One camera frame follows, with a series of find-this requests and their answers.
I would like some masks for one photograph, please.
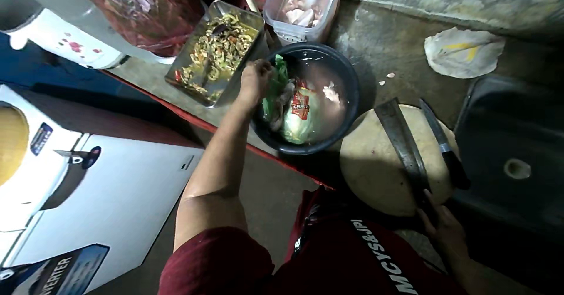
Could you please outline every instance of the hand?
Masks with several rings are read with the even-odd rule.
[[[466,246],[466,233],[464,233],[464,228],[447,207],[433,203],[433,195],[430,191],[424,191],[425,195],[433,205],[433,209],[437,213],[438,219],[437,226],[435,227],[423,210],[417,210],[419,217],[425,225],[427,235],[432,242],[434,242],[437,248],[439,248],[438,251],[443,252],[443,254],[448,258],[449,262],[466,261],[470,257],[468,256],[468,247]]]
[[[248,62],[241,75],[241,90],[237,102],[248,108],[254,108],[264,97],[272,73],[272,65],[266,60]]]

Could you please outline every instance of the black sink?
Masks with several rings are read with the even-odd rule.
[[[562,96],[485,76],[470,87],[455,134],[472,186],[453,202],[471,255],[551,293],[564,274]]]

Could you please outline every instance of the maroon shirt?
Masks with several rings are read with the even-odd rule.
[[[169,258],[159,295],[465,294],[384,227],[338,212],[312,212],[327,195],[304,191],[286,262],[276,274],[268,251],[246,232],[208,229]]]

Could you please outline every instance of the metal tray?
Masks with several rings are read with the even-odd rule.
[[[206,89],[208,89],[208,93],[210,95],[216,90],[224,89],[222,95],[216,101],[209,101],[201,93],[186,89],[182,85],[180,85],[176,81],[175,71],[181,69],[182,67],[188,67],[190,66],[190,64],[192,64],[190,53],[194,51],[194,45],[197,43],[198,39],[201,36],[205,35],[205,32],[208,29],[208,22],[215,17],[222,17],[225,14],[232,14],[239,17],[239,21],[241,23],[252,27],[253,29],[257,30],[258,33],[255,38],[253,38],[253,43],[243,56],[241,64],[239,64],[239,67],[237,67],[231,78],[220,78],[217,81],[210,81],[206,83],[205,87]],[[258,59],[264,57],[266,54],[268,54],[268,46],[266,46],[266,39],[264,38],[264,19],[260,15],[252,13],[250,11],[242,10],[231,4],[217,0],[211,3],[210,7],[208,8],[207,14],[201,19],[200,23],[198,23],[198,25],[194,29],[194,32],[186,41],[184,47],[182,47],[182,50],[178,54],[178,57],[176,57],[173,65],[170,67],[169,72],[165,75],[165,80],[166,82],[173,85],[176,89],[179,89],[205,107],[217,108],[219,106],[228,104],[234,98],[234,96],[236,96],[241,83],[241,74],[247,61],[249,61],[251,58]]]

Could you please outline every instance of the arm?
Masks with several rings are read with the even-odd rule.
[[[246,231],[239,185],[245,161],[245,145],[254,108],[262,99],[271,66],[251,62],[241,76],[241,91],[180,199],[174,234],[174,250],[206,229],[237,227]]]
[[[429,201],[433,202],[430,191],[425,190]],[[466,234],[464,228],[454,215],[445,206],[433,204],[437,213],[438,223],[434,226],[426,213],[418,209],[417,212],[423,220],[427,235],[441,255],[449,273],[462,286],[469,295],[485,294],[486,287],[481,275],[481,267],[468,255]]]

